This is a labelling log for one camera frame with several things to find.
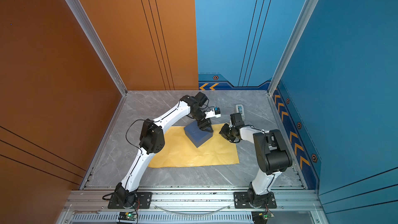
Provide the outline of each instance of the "blue wall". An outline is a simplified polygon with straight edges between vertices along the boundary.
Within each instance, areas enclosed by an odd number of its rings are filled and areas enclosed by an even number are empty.
[[[331,224],[396,223],[397,47],[398,0],[319,0],[283,74]]]
[[[304,2],[195,0],[199,73],[221,74],[233,86],[269,80]]]

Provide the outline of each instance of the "yellow wrapping paper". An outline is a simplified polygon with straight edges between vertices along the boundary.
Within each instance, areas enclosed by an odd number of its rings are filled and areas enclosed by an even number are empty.
[[[196,167],[239,163],[236,144],[230,143],[219,134],[223,125],[212,125],[213,137],[199,148],[196,148],[185,135],[184,127],[170,127],[164,135],[163,149],[152,158],[149,167]]]

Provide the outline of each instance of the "orange chevron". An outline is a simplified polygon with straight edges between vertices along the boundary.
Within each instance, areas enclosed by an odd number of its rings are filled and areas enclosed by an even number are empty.
[[[292,143],[292,136],[299,138],[296,133],[290,132],[290,143]]]
[[[280,98],[280,95],[275,95],[275,105],[276,105],[276,98]]]
[[[307,159],[303,158],[302,156],[300,156],[300,169],[302,169],[302,163],[305,162],[306,164],[308,164],[308,166],[310,165],[310,162],[307,161]]]
[[[304,149],[298,145],[297,143],[295,143],[295,154],[297,155],[297,148],[301,149],[302,151],[304,151]]]
[[[284,115],[289,116],[289,114],[287,114],[287,112],[282,111],[282,122],[283,122],[283,116]]]
[[[210,87],[211,90],[215,90],[214,87],[217,86],[218,83],[214,84],[213,86]]]
[[[205,86],[207,86],[208,83],[203,84],[203,86],[199,87],[201,90],[206,90],[204,89]]]
[[[278,103],[278,112],[280,112],[281,106],[284,107],[285,105],[283,103]]]

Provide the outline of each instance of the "black line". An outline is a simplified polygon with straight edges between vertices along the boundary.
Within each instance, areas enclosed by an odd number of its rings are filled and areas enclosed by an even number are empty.
[[[33,155],[32,153],[30,153],[30,152],[24,151],[24,150],[21,149],[21,148],[18,148],[18,147],[16,147],[16,146],[13,146],[12,144],[7,143],[6,141],[3,141],[3,140],[1,140],[1,139],[0,139],[0,141],[3,142],[3,143],[5,143],[5,144],[8,144],[9,146],[12,146],[12,147],[14,147],[14,148],[16,148],[16,149],[18,149],[18,150],[20,150],[20,151],[26,152],[26,153],[28,153],[29,155],[32,155],[33,157],[37,157],[37,158],[39,158],[39,159],[41,159],[41,160],[43,160],[43,161],[45,161],[45,162],[48,162],[47,160],[44,160],[44,159],[41,158],[41,157],[35,156],[35,155]],[[77,176],[83,178],[82,176],[80,176],[80,175],[78,175],[78,174],[76,174],[76,173],[73,173],[73,172],[71,172],[71,171],[68,171],[67,169],[64,169],[64,168],[62,168],[62,167],[60,167],[60,166],[58,166],[58,165],[56,165],[56,164],[53,164],[52,162],[48,162],[48,163],[50,163],[50,164],[52,164],[52,165],[54,165],[54,166],[56,166],[56,167],[58,167],[58,168],[61,168],[61,169],[63,169],[63,170],[66,170],[67,172],[70,172],[70,173],[72,173],[72,174],[75,174],[75,175],[77,175]]]
[[[333,211],[333,212],[329,212],[329,213],[325,213],[325,214],[333,214],[333,213],[347,211],[347,210],[353,210],[353,209],[357,209],[357,208],[365,208],[365,207],[377,206],[377,205],[391,203],[391,202],[398,202],[398,200],[393,200],[393,201],[388,201],[388,202],[381,202],[381,203],[376,203],[376,204],[371,204],[371,205],[366,205],[366,206],[356,207],[356,208],[343,209],[343,210]]]
[[[43,147],[38,146],[37,144],[35,144],[35,143],[33,143],[33,142],[30,142],[29,140],[27,140],[26,138],[21,137],[20,135],[16,134],[15,132],[12,132],[12,131],[10,131],[10,130],[8,130],[8,129],[2,127],[2,126],[0,126],[0,127],[3,128],[4,130],[6,130],[7,132],[11,132],[11,133],[14,134],[15,136],[22,138],[23,140],[25,140],[25,141],[31,143],[32,145],[35,145],[35,146],[39,147],[40,149],[43,149],[43,150],[45,150],[46,152],[48,152],[48,153],[50,153],[50,154],[52,154],[52,155],[54,155],[54,156],[56,156],[56,157],[58,157],[58,158],[61,158],[61,159],[64,160],[65,162],[68,162],[68,163],[70,163],[70,164],[76,166],[77,168],[82,169],[82,170],[84,170],[84,171],[86,172],[85,169],[83,169],[83,168],[77,166],[76,164],[73,164],[73,163],[67,161],[66,159],[63,159],[63,158],[60,157],[60,156],[55,155],[54,153],[52,153],[52,152],[50,152],[50,151],[44,149]]]
[[[148,3],[149,3],[150,13],[151,13],[151,15],[152,15],[153,26],[155,27],[156,37],[158,38],[158,44],[159,44],[160,54],[161,54],[161,56],[162,56],[164,72],[166,73],[167,84],[169,84],[169,89],[171,89],[171,88],[170,88],[170,82],[169,82],[169,76],[167,75],[166,64],[164,63],[162,47],[160,46],[158,31],[156,30],[155,18],[153,18],[152,7],[151,7],[151,5],[150,5],[150,1],[149,1],[149,0],[148,0]]]
[[[156,2],[156,0],[155,0],[155,4],[156,4],[156,9],[157,9],[157,11],[158,11],[158,17],[159,17],[159,23],[160,23],[160,30],[162,31],[163,42],[164,42],[164,48],[165,48],[165,50],[166,50],[167,63],[169,63],[170,76],[171,76],[171,78],[172,78],[173,89],[175,90],[176,88],[174,87],[174,80],[173,80],[172,68],[170,67],[169,55],[168,55],[168,53],[167,53],[166,41],[165,41],[165,39],[164,39],[163,28],[162,28],[162,22],[160,21],[158,3]]]
[[[268,16],[268,11],[269,11],[269,6],[270,6],[270,5],[271,5],[271,0],[269,0],[268,9],[267,9],[267,13],[266,13],[266,18],[264,19],[263,29],[261,30],[260,39],[258,40],[258,43],[257,43],[256,53],[254,54],[253,63],[251,64],[250,74],[249,74],[249,78],[248,78],[248,82],[247,82],[246,86],[249,85],[249,80],[250,80],[250,76],[251,76],[251,71],[253,70],[254,60],[256,59],[258,46],[260,45],[261,36],[262,36],[262,34],[263,34],[264,25],[266,24],[266,19],[267,19],[267,16]]]
[[[41,172],[47,173],[47,174],[49,174],[49,175],[53,175],[53,174],[51,174],[51,173],[48,173],[48,172],[45,172],[45,171],[43,171],[43,170],[41,170],[41,169],[38,169],[38,168],[35,168],[35,167],[33,167],[33,166],[27,165],[26,163],[19,162],[19,161],[17,161],[17,160],[14,160],[14,159],[12,159],[12,158],[6,157],[6,156],[4,156],[4,155],[2,155],[2,154],[0,154],[0,156],[2,156],[2,157],[5,157],[5,158],[8,158],[8,159],[10,159],[10,160],[12,160],[12,161],[15,161],[15,162],[17,162],[17,163],[20,163],[20,164],[26,165],[26,166],[28,166],[28,167],[31,167],[31,168],[33,168],[33,169],[37,169],[38,171],[41,171]],[[65,181],[68,181],[68,182],[70,182],[70,183],[74,183],[74,182],[72,182],[72,181],[69,181],[69,180],[67,180],[67,179],[65,179],[65,178],[62,178],[62,177],[58,177],[58,178],[60,178],[60,179],[62,179],[62,180],[65,180]]]
[[[261,5],[260,16],[258,17],[256,32],[254,33],[254,38],[253,38],[253,43],[251,44],[251,50],[250,50],[249,60],[248,60],[247,66],[246,66],[246,72],[245,72],[245,77],[243,78],[243,84],[242,84],[242,86],[244,86],[244,84],[245,84],[246,74],[247,74],[247,72],[248,72],[248,67],[249,67],[249,63],[250,63],[251,52],[253,51],[254,41],[256,41],[256,35],[257,35],[258,24],[260,23],[261,13],[263,12],[264,1],[265,1],[265,0],[263,0],[263,4]]]
[[[372,178],[372,177],[375,177],[375,176],[378,176],[378,175],[384,174],[384,173],[386,173],[386,172],[390,172],[390,171],[392,171],[392,170],[395,170],[395,169],[398,169],[398,167],[395,167],[395,168],[392,168],[392,169],[386,170],[385,172],[380,172],[379,174],[375,174],[375,175],[373,175],[373,176],[370,176],[370,177],[367,177],[367,178],[361,179],[361,180],[359,180],[359,181],[356,181],[356,182],[353,182],[353,183],[350,183],[350,184],[347,184],[347,185],[341,186],[341,187],[339,187],[339,188],[337,188],[337,189],[332,189],[331,191],[328,191],[328,192],[322,193],[322,194],[320,194],[320,195],[324,195],[324,194],[330,193],[330,192],[332,192],[332,191],[335,191],[335,190],[338,190],[338,189],[341,189],[341,188],[344,188],[344,187],[347,187],[347,186],[353,185],[354,183],[359,183],[359,182],[361,182],[361,181],[364,181],[364,180],[366,180],[366,179],[369,179],[369,178]]]
[[[357,196],[359,196],[359,195],[364,195],[364,194],[367,194],[367,193],[371,193],[371,192],[379,191],[379,190],[382,190],[382,189],[388,189],[388,188],[395,187],[395,186],[398,186],[398,184],[394,184],[394,185],[387,186],[387,187],[384,187],[384,188],[375,189],[375,190],[368,191],[368,192],[365,192],[365,193],[361,193],[361,194],[353,195],[353,196],[351,196],[351,197],[357,197]],[[339,200],[335,200],[335,201],[331,201],[331,202],[327,202],[327,203],[322,203],[322,205],[329,204],[329,203],[332,203],[332,202],[341,201],[341,200],[345,200],[345,199],[348,199],[348,198],[351,198],[351,197],[346,197],[346,198],[342,198],[342,199],[339,199]]]
[[[149,30],[150,38],[152,39],[152,45],[153,45],[153,49],[155,50],[156,59],[158,60],[160,76],[162,76],[163,86],[164,86],[164,89],[166,90],[166,84],[164,83],[164,79],[163,79],[163,75],[162,75],[162,70],[161,70],[161,68],[160,68],[160,63],[159,63],[158,54],[157,54],[156,49],[155,49],[155,43],[153,42],[152,33],[150,32],[149,23],[148,23],[148,19],[147,19],[147,14],[146,14],[146,12],[145,12],[144,3],[142,2],[142,0],[141,0],[141,4],[142,4],[142,9],[144,10],[145,19],[147,20],[148,30]]]
[[[251,24],[250,24],[250,29],[249,29],[249,36],[248,36],[248,41],[246,42],[245,54],[243,55],[243,62],[242,62],[242,68],[240,69],[238,87],[239,87],[239,83],[240,83],[240,78],[241,78],[241,76],[242,76],[243,65],[244,65],[244,63],[245,63],[246,50],[247,50],[247,48],[248,48],[248,43],[249,43],[249,38],[250,38],[250,32],[251,32],[251,26],[252,26],[252,24],[253,24],[254,13],[256,12],[256,6],[257,6],[257,0],[256,0],[256,4],[254,5],[253,16],[251,17]]]

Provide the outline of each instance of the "robotic arm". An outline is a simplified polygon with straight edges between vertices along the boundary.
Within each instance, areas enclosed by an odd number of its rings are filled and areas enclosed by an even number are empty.
[[[234,113],[231,114],[231,123],[225,124],[220,134],[231,143],[238,143],[241,140],[254,143],[260,169],[256,178],[250,183],[248,198],[252,207],[263,206],[272,195],[271,187],[276,178],[293,163],[281,131],[260,130],[245,125],[241,114]]]
[[[164,146],[164,134],[179,119],[191,114],[197,121],[200,130],[213,132],[210,118],[221,117],[221,112],[217,107],[211,111],[203,111],[200,107],[206,101],[207,97],[202,92],[199,92],[195,97],[185,95],[177,105],[162,116],[154,120],[147,119],[144,121],[140,135],[140,150],[127,175],[116,186],[108,208],[113,205],[112,201],[118,201],[118,206],[122,205],[124,208],[133,207],[136,202],[137,188],[144,171],[155,154],[162,150]]]

